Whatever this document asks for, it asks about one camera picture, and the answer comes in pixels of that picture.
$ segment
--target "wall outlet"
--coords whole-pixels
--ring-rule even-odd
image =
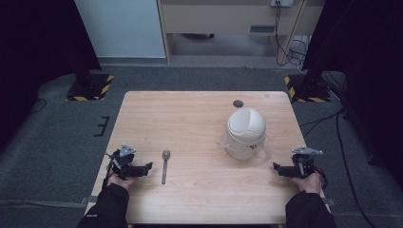
[[[271,0],[270,6],[277,7],[278,3],[280,3],[282,7],[292,7],[294,0]]]

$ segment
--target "yellow black hazard tape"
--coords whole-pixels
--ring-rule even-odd
[[[112,83],[112,75],[96,75],[94,77],[96,89],[92,91],[78,91],[77,93],[72,92],[70,96],[67,96],[68,101],[95,101],[102,100],[107,91],[109,90],[110,84]]]
[[[289,77],[284,78],[285,84],[287,85],[288,91],[290,92],[291,100],[294,102],[330,102],[329,98],[318,98],[318,97],[306,97],[306,98],[298,98],[296,89],[293,86]]]

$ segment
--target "black sleeve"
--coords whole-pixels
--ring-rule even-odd
[[[127,228],[125,213],[128,198],[122,186],[111,183],[99,194],[97,203],[88,210],[76,228]]]
[[[320,195],[302,191],[285,205],[287,228],[336,228],[335,219]]]

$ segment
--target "gray floor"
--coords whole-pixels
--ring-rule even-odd
[[[103,66],[115,76],[103,101],[66,102],[73,75],[41,87],[38,104],[13,141],[0,156],[0,200],[58,202],[59,207],[0,206],[0,227],[73,227],[84,213],[81,197],[92,190],[99,164],[128,90],[282,90],[283,77],[299,73],[297,65],[278,66],[264,36],[216,35],[211,40],[179,37],[169,65],[131,63]],[[299,42],[293,47],[303,51]],[[326,75],[342,81],[342,74]],[[332,95],[329,103],[293,103],[299,124],[337,113],[341,104]],[[110,123],[103,137],[104,120]],[[357,199],[376,227],[403,227],[403,195],[388,171],[366,163],[368,154],[348,120],[340,116],[301,127],[306,144],[324,151],[316,157],[329,179],[325,194],[335,198],[331,207],[338,227],[371,227],[360,214],[343,161],[343,152]],[[67,202],[76,208],[64,208]]]

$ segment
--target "black curtain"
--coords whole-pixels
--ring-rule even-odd
[[[0,0],[0,56],[0,148],[43,83],[101,69],[73,0]]]
[[[342,102],[348,116],[375,159],[403,187],[402,38],[402,1],[327,0],[304,68],[346,75]]]

